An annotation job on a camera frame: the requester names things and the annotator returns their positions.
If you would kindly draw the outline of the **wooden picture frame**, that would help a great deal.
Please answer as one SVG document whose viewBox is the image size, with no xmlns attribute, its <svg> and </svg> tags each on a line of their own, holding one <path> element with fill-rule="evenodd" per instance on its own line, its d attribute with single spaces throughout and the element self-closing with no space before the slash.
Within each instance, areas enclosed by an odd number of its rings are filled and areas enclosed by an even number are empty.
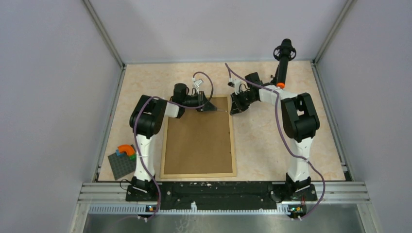
<svg viewBox="0 0 412 233">
<path fill-rule="evenodd" d="M 203 179 L 237 175 L 233 118 L 228 96 L 211 100 L 216 111 L 186 110 L 166 117 L 159 176 L 161 179 Z"/>
</svg>

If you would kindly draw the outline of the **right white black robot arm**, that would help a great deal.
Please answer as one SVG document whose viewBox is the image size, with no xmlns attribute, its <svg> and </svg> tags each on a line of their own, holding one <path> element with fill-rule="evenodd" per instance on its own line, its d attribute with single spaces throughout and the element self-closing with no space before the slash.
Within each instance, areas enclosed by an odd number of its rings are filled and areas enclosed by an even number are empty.
<svg viewBox="0 0 412 233">
<path fill-rule="evenodd" d="M 269 83 L 262 83 L 256 72 L 244 79 L 229 77 L 228 85 L 234 88 L 231 94 L 232 116 L 246 111 L 256 101 L 269 103 L 275 106 L 276 113 L 281 113 L 282 118 L 277 118 L 276 124 L 278 128 L 283 128 L 279 130 L 282 141 L 289 138 L 290 143 L 285 146 L 292 155 L 286 173 L 285 194 L 291 200 L 298 200 L 311 185 L 308 165 L 310 147 L 320 128 L 311 95 L 285 91 L 284 83 L 278 82 L 276 77 Z"/>
</svg>

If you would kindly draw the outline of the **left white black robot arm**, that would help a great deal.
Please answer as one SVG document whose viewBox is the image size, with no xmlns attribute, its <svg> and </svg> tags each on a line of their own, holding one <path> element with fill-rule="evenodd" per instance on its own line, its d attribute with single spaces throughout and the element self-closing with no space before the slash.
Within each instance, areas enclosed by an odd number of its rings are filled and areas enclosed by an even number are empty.
<svg viewBox="0 0 412 233">
<path fill-rule="evenodd" d="M 164 117 L 181 118 L 186 109 L 196 109 L 199 112 L 217 110 L 210 102 L 214 93 L 213 85 L 209 97 L 198 88 L 194 94 L 189 95 L 187 88 L 183 83 L 175 84 L 169 100 L 142 95 L 130 116 L 129 125 L 137 149 L 136 169 L 131 187 L 137 190 L 143 200 L 153 199 L 157 190 L 152 141 L 161 129 Z"/>
</svg>

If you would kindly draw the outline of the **black mini tripod stand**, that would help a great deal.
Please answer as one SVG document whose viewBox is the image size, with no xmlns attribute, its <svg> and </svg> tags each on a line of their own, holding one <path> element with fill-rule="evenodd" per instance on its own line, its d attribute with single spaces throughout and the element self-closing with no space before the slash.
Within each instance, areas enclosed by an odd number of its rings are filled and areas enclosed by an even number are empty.
<svg viewBox="0 0 412 233">
<path fill-rule="evenodd" d="M 289 56 L 291 50 L 287 46 L 278 46 L 273 52 L 274 58 L 279 62 L 275 76 L 271 83 L 275 84 L 277 87 L 284 89 L 287 76 L 287 68 L 289 63 Z"/>
</svg>

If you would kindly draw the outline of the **black microphone orange tip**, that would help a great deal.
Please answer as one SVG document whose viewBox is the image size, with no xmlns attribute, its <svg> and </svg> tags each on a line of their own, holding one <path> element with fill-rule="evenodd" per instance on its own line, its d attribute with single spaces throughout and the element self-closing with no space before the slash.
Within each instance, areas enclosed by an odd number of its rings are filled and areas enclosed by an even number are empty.
<svg viewBox="0 0 412 233">
<path fill-rule="evenodd" d="M 296 57 L 296 49 L 293 47 L 292 41 L 288 38 L 283 39 L 281 45 L 274 49 L 273 56 L 279 62 L 275 75 L 276 86 L 284 89 L 288 63 Z"/>
</svg>

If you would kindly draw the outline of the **orange curved toy block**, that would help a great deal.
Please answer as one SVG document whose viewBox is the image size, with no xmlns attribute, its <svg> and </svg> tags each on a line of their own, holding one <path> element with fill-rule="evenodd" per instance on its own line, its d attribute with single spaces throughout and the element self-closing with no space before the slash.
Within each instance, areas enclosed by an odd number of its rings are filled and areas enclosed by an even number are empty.
<svg viewBox="0 0 412 233">
<path fill-rule="evenodd" d="M 119 150 L 121 153 L 124 153 L 124 155 L 130 157 L 131 155 L 136 153 L 136 150 L 133 145 L 127 145 L 123 144 L 117 147 L 117 150 Z"/>
</svg>

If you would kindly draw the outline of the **green lego brick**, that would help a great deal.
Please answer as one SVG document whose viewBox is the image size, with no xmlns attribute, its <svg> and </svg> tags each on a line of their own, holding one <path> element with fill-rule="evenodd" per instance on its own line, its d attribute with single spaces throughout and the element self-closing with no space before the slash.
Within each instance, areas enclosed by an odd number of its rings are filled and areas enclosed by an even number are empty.
<svg viewBox="0 0 412 233">
<path fill-rule="evenodd" d="M 131 161 L 135 161 L 135 160 L 137 159 L 137 155 L 136 155 L 136 154 L 133 154 L 133 155 L 131 155 L 131 156 L 129 157 L 129 159 L 130 159 Z"/>
</svg>

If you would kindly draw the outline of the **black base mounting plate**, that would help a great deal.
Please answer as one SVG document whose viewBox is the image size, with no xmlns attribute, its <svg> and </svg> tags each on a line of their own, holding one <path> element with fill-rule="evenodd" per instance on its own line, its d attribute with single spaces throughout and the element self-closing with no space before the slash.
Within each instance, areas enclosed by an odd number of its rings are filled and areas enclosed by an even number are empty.
<svg viewBox="0 0 412 233">
<path fill-rule="evenodd" d="M 270 210 L 282 202 L 299 204 L 317 201 L 314 185 L 292 191 L 277 182 L 161 182 L 129 185 L 125 200 L 152 201 L 161 210 L 188 210 L 195 204 L 198 210 Z"/>
</svg>

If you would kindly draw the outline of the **blue lego brick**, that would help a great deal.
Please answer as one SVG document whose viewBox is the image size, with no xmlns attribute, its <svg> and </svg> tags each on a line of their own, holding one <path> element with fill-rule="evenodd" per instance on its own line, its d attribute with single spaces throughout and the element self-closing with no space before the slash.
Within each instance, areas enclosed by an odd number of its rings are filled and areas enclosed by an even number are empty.
<svg viewBox="0 0 412 233">
<path fill-rule="evenodd" d="M 119 150 L 116 150 L 116 155 L 118 157 L 122 157 L 124 155 L 124 153 L 121 153 Z"/>
</svg>

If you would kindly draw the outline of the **grey lego baseplate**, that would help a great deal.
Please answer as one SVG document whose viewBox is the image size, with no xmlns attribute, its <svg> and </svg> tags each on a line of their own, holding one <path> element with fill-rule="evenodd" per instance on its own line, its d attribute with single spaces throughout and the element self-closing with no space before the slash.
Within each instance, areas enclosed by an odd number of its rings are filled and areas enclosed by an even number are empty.
<svg viewBox="0 0 412 233">
<path fill-rule="evenodd" d="M 118 157 L 116 153 L 108 156 L 109 164 L 115 180 L 118 180 L 136 170 L 136 160 L 131 161 L 128 156 Z"/>
</svg>

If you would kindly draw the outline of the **aluminium front rail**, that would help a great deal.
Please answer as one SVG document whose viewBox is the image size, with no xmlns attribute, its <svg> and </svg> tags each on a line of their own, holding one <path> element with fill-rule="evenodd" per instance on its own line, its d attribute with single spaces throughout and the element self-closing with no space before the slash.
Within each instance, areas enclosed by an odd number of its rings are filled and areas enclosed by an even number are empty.
<svg viewBox="0 0 412 233">
<path fill-rule="evenodd" d="M 370 197 L 365 184 L 361 182 L 316 182 L 315 193 L 322 200 L 319 204 L 368 204 Z M 183 203 L 176 200 L 177 206 L 168 207 L 162 203 L 158 211 L 155 201 L 126 201 L 126 191 L 115 183 L 85 183 L 78 198 L 79 204 L 88 204 L 91 214 L 120 215 L 287 215 L 296 209 L 299 201 L 285 200 L 274 207 L 264 205 L 264 199 L 258 198 L 250 207 L 212 207 L 200 200 Z"/>
</svg>

